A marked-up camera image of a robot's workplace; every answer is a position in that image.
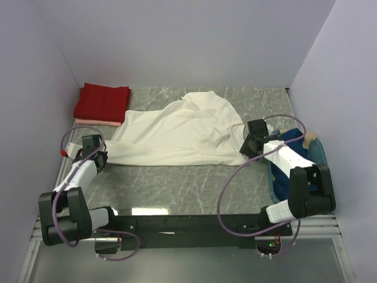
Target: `gray marble surface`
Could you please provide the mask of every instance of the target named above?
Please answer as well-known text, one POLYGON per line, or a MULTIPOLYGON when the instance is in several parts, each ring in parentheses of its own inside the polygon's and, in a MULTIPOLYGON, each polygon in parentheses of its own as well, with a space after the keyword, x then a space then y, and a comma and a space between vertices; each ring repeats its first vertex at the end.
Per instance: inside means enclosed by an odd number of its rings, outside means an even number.
MULTIPOLYGON (((293 114, 284 88, 182 87, 133 88, 129 109, 149 111, 164 108, 185 93, 213 90, 226 98, 246 123, 270 114, 293 114)), ((296 127, 292 119, 279 117, 267 121, 274 129, 296 127)), ((110 139, 116 128, 96 126, 110 139)), ((72 141, 93 134, 77 129, 72 141)), ((66 175, 70 165, 64 170, 66 175)), ((224 165, 138 167, 107 164, 84 192, 88 207, 110 205, 119 214, 168 213, 171 215, 215 214, 219 192, 235 167, 224 165)), ((222 213, 258 213, 271 205, 267 163, 252 163, 233 179, 222 201, 222 213)))

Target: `red towel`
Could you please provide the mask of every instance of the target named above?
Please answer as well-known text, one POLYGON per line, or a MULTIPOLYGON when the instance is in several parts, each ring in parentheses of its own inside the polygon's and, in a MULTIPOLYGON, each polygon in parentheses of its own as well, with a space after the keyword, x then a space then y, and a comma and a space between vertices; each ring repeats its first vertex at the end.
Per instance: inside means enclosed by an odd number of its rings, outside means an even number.
POLYGON ((129 87, 84 84, 73 116, 78 119, 124 122, 131 97, 129 87))

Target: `white wall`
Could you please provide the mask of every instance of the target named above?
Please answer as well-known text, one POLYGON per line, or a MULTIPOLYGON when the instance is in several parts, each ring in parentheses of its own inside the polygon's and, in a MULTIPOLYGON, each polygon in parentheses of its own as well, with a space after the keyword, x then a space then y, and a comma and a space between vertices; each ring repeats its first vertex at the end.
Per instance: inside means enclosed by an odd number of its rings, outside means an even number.
POLYGON ((15 282, 78 86, 30 1, 0 0, 0 41, 0 282, 15 282))
POLYGON ((79 85, 290 87, 335 0, 33 0, 79 85))
POLYGON ((290 89, 323 142, 358 282, 376 282, 377 1, 338 0, 290 89))

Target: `blue cloth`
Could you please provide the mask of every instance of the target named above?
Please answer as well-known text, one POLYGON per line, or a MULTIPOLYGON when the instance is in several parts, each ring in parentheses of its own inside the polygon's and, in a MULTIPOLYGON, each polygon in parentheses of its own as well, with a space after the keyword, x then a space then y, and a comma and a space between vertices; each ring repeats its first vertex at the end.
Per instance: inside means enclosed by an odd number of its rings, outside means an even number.
MULTIPOLYGON (((281 134, 280 137, 282 140, 287 141, 301 135, 302 132, 299 129, 291 129, 281 134)), ((293 151, 295 151, 305 159, 313 161, 310 159, 307 149, 303 148, 303 142, 303 139, 300 139, 298 141, 294 141, 293 143, 287 144, 287 146, 289 146, 293 151)), ((275 180, 273 181, 273 191, 275 192, 276 197, 280 201, 286 200, 288 198, 289 192, 289 178, 273 163, 271 163, 271 172, 275 177, 275 180)), ((317 188, 315 185, 310 185, 309 189, 316 190, 317 188)))

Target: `pink cloth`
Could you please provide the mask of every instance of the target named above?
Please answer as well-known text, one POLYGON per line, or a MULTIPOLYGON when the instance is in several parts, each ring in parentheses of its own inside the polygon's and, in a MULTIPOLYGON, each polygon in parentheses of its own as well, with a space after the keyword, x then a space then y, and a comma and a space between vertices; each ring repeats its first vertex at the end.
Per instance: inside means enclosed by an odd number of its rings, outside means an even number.
POLYGON ((120 122, 107 122, 107 121, 84 120, 84 119, 76 119, 76 123, 86 124, 86 125, 114 126, 114 127, 120 127, 122 125, 122 123, 120 122))

